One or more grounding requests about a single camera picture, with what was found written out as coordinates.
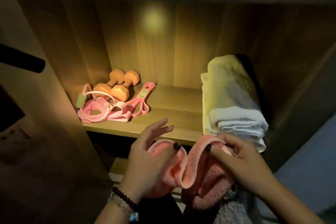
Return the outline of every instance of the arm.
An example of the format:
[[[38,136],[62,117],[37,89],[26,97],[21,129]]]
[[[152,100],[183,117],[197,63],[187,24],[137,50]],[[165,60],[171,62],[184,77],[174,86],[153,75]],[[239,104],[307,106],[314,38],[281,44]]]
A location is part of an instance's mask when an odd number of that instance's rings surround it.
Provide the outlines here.
[[[230,134],[218,136],[233,147],[235,157],[218,147],[208,147],[210,154],[228,168],[233,176],[249,191],[256,194],[288,224],[323,223],[322,220],[285,188],[272,174],[254,145]]]
[[[131,146],[128,166],[119,185],[119,190],[136,205],[139,204],[143,196],[150,192],[166,163],[181,148],[178,143],[174,143],[155,156],[147,152],[155,138],[174,130],[173,126],[163,127],[167,122],[168,119],[163,119],[149,125]],[[126,224],[128,220],[129,216],[121,208],[113,202],[108,202],[95,224]]]

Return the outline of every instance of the wooden shelf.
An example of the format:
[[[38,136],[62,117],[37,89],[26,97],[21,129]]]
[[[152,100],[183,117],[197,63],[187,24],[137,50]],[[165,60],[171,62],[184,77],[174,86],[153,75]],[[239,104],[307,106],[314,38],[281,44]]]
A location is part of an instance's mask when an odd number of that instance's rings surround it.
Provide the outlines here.
[[[134,97],[141,88],[142,84],[134,87]],[[83,126],[87,131],[136,138],[146,126],[167,117],[167,125],[174,125],[174,131],[160,138],[194,145],[203,136],[202,90],[158,85],[148,97],[147,103],[151,111],[129,122],[106,120],[101,123],[83,123]]]

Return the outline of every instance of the stacked towels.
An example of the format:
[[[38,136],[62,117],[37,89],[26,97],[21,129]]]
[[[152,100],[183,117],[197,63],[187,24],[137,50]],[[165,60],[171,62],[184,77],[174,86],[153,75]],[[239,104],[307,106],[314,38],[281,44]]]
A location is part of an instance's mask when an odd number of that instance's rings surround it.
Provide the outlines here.
[[[268,124],[260,111],[254,84],[237,57],[214,58],[201,78],[204,135],[234,133],[251,140],[263,152]]]

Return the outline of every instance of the dumbbell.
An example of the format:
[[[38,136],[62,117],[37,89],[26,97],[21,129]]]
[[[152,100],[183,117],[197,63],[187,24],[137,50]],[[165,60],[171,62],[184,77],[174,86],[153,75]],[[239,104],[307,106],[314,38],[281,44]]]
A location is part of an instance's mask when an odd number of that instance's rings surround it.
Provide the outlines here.
[[[112,87],[115,84],[117,84],[117,83],[118,84],[122,84],[124,82],[124,75],[125,75],[125,73],[122,70],[120,70],[120,69],[113,70],[110,73],[110,80],[109,80],[109,82],[108,83],[99,83],[99,84],[97,84],[93,88],[93,91],[102,91],[102,92],[105,92],[107,94],[110,94],[111,90],[112,90]],[[95,95],[96,95],[96,97],[104,97],[107,100],[110,99],[109,96],[104,95],[104,94],[96,93]]]
[[[136,85],[140,81],[140,75],[134,70],[130,70],[124,75],[125,83],[123,85],[116,85],[112,88],[110,95],[125,102],[129,98],[129,86]]]

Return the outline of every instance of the fingernail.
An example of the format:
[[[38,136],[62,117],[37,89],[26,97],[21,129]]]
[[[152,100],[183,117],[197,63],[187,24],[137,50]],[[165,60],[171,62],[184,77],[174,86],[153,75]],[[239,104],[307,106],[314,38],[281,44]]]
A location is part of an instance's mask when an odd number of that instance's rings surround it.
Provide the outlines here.
[[[211,150],[211,144],[208,144],[207,147],[205,147],[205,150],[206,150],[207,152],[210,152],[210,150]]]
[[[173,148],[174,150],[178,151],[179,149],[181,149],[181,145],[179,145],[178,143],[174,143]]]

